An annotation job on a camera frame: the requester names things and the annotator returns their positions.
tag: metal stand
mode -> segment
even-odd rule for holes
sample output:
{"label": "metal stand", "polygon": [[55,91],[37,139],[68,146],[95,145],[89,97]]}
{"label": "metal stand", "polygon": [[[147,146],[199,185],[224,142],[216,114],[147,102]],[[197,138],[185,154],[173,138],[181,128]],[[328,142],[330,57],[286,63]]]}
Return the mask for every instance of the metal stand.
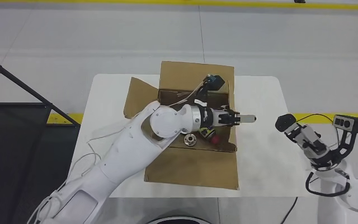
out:
{"label": "metal stand", "polygon": [[0,73],[3,74],[5,77],[7,77],[9,80],[11,80],[16,85],[20,86],[26,92],[28,92],[29,94],[31,94],[32,96],[36,97],[38,100],[43,102],[46,106],[50,107],[52,110],[54,110],[57,113],[59,113],[61,116],[66,118],[72,124],[77,125],[77,126],[81,126],[78,122],[73,120],[70,116],[68,116],[66,113],[64,113],[62,110],[60,110],[57,106],[53,105],[50,101],[48,101],[43,96],[38,94],[30,86],[28,86],[25,83],[23,83],[21,80],[19,80],[17,77],[15,77],[13,74],[11,74],[8,70],[4,69],[2,66],[0,66]]}

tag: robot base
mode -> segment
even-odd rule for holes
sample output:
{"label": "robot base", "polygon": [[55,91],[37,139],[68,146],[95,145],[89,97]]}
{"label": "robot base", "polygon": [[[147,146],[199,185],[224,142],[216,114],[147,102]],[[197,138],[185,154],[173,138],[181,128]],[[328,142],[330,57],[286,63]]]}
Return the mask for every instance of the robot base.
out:
{"label": "robot base", "polygon": [[149,222],[148,224],[211,224],[204,220],[192,217],[167,217]]}

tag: cardboard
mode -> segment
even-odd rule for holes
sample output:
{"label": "cardboard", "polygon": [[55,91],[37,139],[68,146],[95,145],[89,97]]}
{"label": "cardboard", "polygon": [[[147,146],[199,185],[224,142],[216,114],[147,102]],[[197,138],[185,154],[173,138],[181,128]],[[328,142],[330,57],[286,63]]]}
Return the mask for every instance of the cardboard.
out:
{"label": "cardboard", "polygon": [[[218,108],[229,104],[230,108],[235,108],[233,67],[162,62],[159,90],[137,78],[131,79],[124,107],[125,117],[132,118],[156,99],[162,105],[170,105],[185,98],[208,74],[218,74],[225,80],[219,91],[209,93],[208,106]],[[216,131],[221,139],[218,146],[197,134],[195,146],[188,147],[183,142],[184,136],[180,135],[146,168],[144,180],[238,189],[235,127],[216,128]]]}

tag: white table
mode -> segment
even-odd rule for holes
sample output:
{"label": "white table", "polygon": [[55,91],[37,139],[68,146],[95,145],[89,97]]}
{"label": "white table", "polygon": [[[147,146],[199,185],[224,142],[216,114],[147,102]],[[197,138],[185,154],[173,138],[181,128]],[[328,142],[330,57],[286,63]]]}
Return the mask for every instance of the white table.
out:
{"label": "white table", "polygon": [[[91,152],[86,139],[93,130],[119,122],[131,77],[158,87],[159,75],[98,74],[89,93],[72,161]],[[235,106],[242,114],[255,114],[257,121],[237,127],[240,190],[144,182],[144,170],[125,180],[111,197],[283,197],[309,196],[304,188],[307,171],[299,147],[275,128],[278,116],[288,112],[280,83],[275,77],[235,77]],[[115,136],[92,145],[104,156]],[[70,179],[93,162],[85,158]]]}

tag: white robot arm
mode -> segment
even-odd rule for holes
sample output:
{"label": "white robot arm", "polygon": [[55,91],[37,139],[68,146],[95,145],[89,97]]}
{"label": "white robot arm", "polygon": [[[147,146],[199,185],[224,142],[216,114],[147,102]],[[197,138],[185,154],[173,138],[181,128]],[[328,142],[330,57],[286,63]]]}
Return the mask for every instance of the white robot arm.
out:
{"label": "white robot arm", "polygon": [[[152,131],[162,137],[161,141],[142,130],[143,122],[149,117]],[[125,179],[146,168],[180,133],[255,120],[254,115],[240,115],[230,108],[214,110],[200,104],[186,104],[176,111],[157,101],[151,102],[119,132],[103,160],[83,177],[68,182],[48,197],[40,206],[35,221],[40,220],[42,224],[94,223],[111,193]]]}
{"label": "white robot arm", "polygon": [[[318,223],[346,223],[345,208],[358,212],[358,180],[355,179],[350,164],[345,158],[351,153],[358,133],[358,118],[336,115],[333,125],[343,130],[337,149],[331,150],[320,139],[321,135],[308,125],[300,125],[291,114],[280,116],[276,128],[303,150],[310,160],[311,172],[305,186],[308,192],[319,195]],[[347,134],[351,133],[349,143]],[[309,187],[313,174],[321,180],[321,192]]]}

